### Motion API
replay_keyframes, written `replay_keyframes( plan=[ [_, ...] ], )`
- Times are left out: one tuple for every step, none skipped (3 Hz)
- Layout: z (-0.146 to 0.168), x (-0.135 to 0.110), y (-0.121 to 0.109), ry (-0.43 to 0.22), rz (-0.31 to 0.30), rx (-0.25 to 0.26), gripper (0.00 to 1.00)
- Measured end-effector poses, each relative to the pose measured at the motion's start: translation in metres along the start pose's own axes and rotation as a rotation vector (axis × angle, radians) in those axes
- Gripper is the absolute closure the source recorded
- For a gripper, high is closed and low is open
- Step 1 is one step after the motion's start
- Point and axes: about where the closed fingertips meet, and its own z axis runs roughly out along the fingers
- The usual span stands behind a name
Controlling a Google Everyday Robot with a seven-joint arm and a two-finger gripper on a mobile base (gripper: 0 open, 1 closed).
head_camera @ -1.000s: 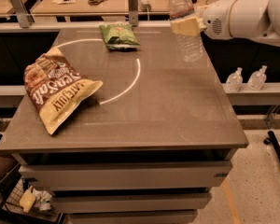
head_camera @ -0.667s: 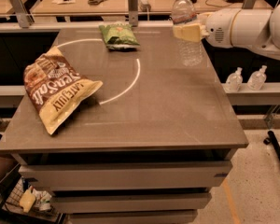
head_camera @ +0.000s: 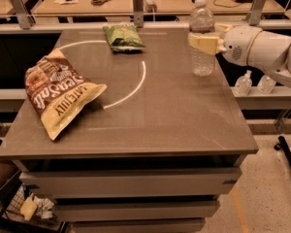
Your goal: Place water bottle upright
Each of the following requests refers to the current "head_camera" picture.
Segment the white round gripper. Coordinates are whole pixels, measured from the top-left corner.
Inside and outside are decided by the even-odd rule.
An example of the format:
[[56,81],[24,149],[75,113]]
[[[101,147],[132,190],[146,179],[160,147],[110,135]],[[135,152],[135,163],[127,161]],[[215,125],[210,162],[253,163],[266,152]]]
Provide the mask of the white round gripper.
[[246,66],[250,48],[262,29],[254,26],[236,26],[233,28],[231,24],[215,25],[217,32],[225,33],[224,41],[215,35],[189,33],[188,43],[196,50],[216,55],[222,53],[223,57],[230,63]]

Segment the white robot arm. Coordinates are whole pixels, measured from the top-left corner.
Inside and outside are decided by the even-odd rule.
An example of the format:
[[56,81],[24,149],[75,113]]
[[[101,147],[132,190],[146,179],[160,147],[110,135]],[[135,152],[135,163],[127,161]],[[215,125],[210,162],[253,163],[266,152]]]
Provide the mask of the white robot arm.
[[209,55],[221,53],[229,62],[259,69],[291,88],[291,37],[256,26],[216,24],[210,33],[188,34],[189,45]]

